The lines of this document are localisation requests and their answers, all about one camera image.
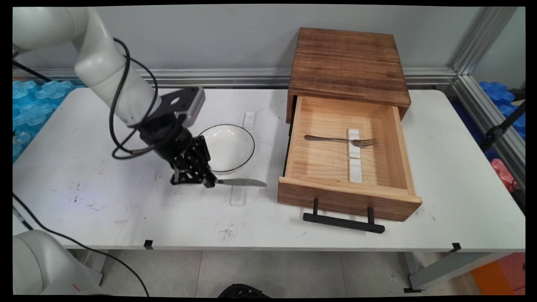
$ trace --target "open drawer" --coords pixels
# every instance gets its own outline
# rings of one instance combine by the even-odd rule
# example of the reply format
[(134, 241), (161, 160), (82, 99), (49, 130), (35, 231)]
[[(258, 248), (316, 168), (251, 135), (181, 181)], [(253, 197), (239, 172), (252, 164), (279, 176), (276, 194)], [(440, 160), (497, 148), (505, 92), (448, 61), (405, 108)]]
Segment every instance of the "open drawer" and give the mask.
[[(377, 138), (361, 148), (362, 183), (349, 181), (346, 142), (308, 141), (307, 134)], [(406, 220), (422, 204), (414, 192), (397, 107), (351, 100), (298, 97), (278, 202), (356, 215), (374, 208), (377, 218)]]

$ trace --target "bowl rim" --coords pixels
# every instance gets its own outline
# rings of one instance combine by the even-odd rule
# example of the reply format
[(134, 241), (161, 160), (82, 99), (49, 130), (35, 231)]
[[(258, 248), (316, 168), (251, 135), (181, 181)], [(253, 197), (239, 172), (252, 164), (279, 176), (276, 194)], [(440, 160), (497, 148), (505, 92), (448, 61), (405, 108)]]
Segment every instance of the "bowl rim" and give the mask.
[(219, 125), (214, 125), (214, 126), (212, 126), (212, 127), (209, 127), (209, 128), (207, 128), (207, 129), (201, 131), (201, 133), (200, 133), (199, 136), (203, 135), (207, 130), (209, 130), (209, 129), (211, 129), (211, 128), (214, 128), (214, 127), (218, 127), (218, 126), (235, 126), (235, 127), (238, 127), (238, 128), (240, 128), (240, 129), (246, 131), (246, 133), (247, 133), (247, 134), (250, 136), (250, 138), (252, 139), (252, 143), (253, 143), (252, 154), (250, 154), (250, 157), (248, 157), (248, 159), (247, 159), (244, 163), (242, 163), (240, 166), (238, 166), (238, 167), (236, 167), (236, 168), (233, 168), (233, 169), (226, 170), (226, 171), (216, 171), (216, 170), (211, 169), (212, 172), (216, 172), (216, 173), (224, 173), (224, 172), (230, 172), (230, 171), (233, 171), (233, 170), (237, 170), (238, 168), (244, 166), (244, 164), (246, 164), (246, 163), (252, 158), (253, 153), (254, 153), (254, 151), (256, 150), (256, 140), (253, 139), (252, 134), (251, 134), (248, 130), (244, 129), (244, 128), (241, 127), (241, 126), (237, 126), (237, 125), (233, 125), (233, 124), (219, 124)]

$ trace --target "knife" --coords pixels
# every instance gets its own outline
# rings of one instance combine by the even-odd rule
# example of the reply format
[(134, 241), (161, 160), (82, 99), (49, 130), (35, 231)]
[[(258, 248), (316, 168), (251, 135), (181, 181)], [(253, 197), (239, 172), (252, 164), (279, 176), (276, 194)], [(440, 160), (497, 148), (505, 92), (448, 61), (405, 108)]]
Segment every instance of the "knife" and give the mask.
[(266, 187), (267, 184), (258, 181), (256, 179), (249, 179), (249, 178), (230, 178), (230, 179), (218, 179), (219, 184), (226, 184), (226, 185), (242, 185), (242, 186), (262, 186)]

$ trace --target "stain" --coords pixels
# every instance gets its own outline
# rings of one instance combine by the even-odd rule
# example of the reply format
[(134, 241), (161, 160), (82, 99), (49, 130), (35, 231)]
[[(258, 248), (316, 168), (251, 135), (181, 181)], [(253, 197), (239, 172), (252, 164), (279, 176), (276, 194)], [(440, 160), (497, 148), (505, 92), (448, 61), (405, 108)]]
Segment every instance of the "stain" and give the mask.
[(218, 232), (220, 236), (220, 242), (231, 241), (237, 236), (237, 228), (233, 224), (229, 224), (229, 227)]

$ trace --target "white bowl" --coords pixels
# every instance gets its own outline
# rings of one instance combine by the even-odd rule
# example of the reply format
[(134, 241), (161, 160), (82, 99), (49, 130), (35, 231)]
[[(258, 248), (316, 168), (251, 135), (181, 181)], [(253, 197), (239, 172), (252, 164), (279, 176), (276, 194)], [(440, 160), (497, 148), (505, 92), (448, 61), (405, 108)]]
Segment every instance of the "white bowl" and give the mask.
[(256, 147), (252, 135), (235, 125), (213, 126), (200, 135), (205, 137), (211, 156), (209, 165), (215, 173), (228, 173), (242, 167)]

